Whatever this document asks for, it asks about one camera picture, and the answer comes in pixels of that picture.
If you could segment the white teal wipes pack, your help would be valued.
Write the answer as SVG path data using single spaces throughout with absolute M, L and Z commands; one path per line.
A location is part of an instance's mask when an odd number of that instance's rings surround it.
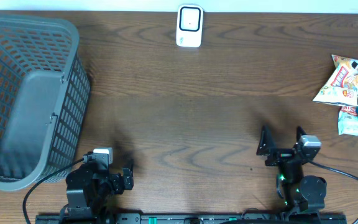
M 358 136 L 358 116 L 340 111 L 338 114 L 338 135 Z

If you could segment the red chocolate bar wrapper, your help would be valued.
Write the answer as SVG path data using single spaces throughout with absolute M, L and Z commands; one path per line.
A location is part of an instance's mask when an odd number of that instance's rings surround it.
M 357 116 L 356 107 L 354 107 L 354 106 L 343 106 L 341 108 L 341 111 L 344 113 L 347 113 L 347 114 Z

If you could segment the yellow snack bag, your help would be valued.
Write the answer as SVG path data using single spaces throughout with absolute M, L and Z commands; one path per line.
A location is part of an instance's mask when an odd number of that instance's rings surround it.
M 358 59 L 332 54 L 332 60 L 335 70 L 313 101 L 335 106 L 357 106 Z

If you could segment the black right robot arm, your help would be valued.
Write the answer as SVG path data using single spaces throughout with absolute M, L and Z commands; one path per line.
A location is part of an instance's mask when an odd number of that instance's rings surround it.
M 269 128 L 262 127 L 256 154 L 266 157 L 266 166 L 278 167 L 276 189 L 279 197 L 285 200 L 280 218 L 289 221 L 291 216 L 318 213 L 325 207 L 325 179 L 303 173 L 303 165 L 312 162 L 320 149 L 318 137 L 306 134 L 300 126 L 296 129 L 296 143 L 291 148 L 277 147 Z

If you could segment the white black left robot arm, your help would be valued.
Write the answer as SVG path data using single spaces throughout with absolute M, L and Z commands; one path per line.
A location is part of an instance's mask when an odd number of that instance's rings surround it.
M 83 164 L 66 177 L 68 204 L 61 209 L 59 223 L 114 223 L 114 215 L 107 211 L 108 197 L 123 194 L 134 186 L 131 159 L 122 173 L 112 174 L 110 152 L 89 152 Z

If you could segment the white barcode scanner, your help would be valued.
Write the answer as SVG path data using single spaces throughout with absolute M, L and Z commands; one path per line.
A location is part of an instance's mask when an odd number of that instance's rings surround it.
M 203 32 L 202 7 L 194 4 L 183 4 L 178 9 L 176 44 L 179 47 L 198 48 L 201 45 Z

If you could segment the grey plastic basket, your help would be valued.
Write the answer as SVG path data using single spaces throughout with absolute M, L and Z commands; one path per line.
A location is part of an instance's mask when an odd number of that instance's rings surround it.
M 68 175 L 90 97 L 77 28 L 0 14 L 0 190 Z

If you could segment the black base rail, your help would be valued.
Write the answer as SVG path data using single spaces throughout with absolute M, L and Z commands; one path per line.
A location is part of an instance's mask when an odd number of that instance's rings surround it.
M 302 214 L 285 219 L 278 215 L 252 211 L 236 214 L 186 214 L 159 215 L 139 213 L 116 213 L 95 220 L 80 220 L 68 215 L 38 215 L 36 224 L 41 223 L 114 223 L 114 224 L 220 224 L 220 223 L 346 223 L 346 217 L 338 214 Z

